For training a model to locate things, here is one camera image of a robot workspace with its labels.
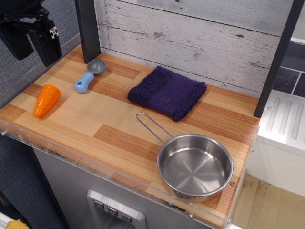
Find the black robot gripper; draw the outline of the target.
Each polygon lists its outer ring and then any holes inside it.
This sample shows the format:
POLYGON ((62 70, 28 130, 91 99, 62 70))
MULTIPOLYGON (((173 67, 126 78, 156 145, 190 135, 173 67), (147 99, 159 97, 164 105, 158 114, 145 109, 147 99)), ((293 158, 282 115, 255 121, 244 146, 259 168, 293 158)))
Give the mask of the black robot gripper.
POLYGON ((50 67, 61 56, 59 33, 42 0, 2 0, 0 2, 0 38, 17 60, 34 52, 28 35, 42 63, 50 67))

